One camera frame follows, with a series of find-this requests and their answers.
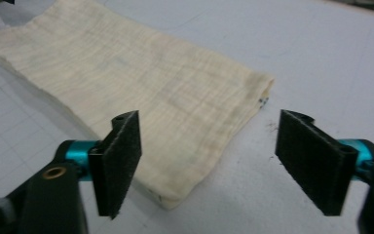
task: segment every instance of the white towel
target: white towel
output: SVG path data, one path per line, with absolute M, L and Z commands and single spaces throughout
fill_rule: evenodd
M 0 63 L 100 138 L 113 117 L 139 110 L 143 156 L 135 179 L 168 209 L 208 175 L 273 84 L 90 0 L 59 0 L 26 25 L 0 30 Z

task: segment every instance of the folded cloth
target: folded cloth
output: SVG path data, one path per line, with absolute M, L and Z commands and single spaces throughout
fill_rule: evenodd
M 99 137 L 110 119 L 139 110 L 143 156 L 134 177 L 168 209 L 209 174 L 273 84 L 90 0 L 58 0 L 26 25 L 1 29 L 0 64 Z

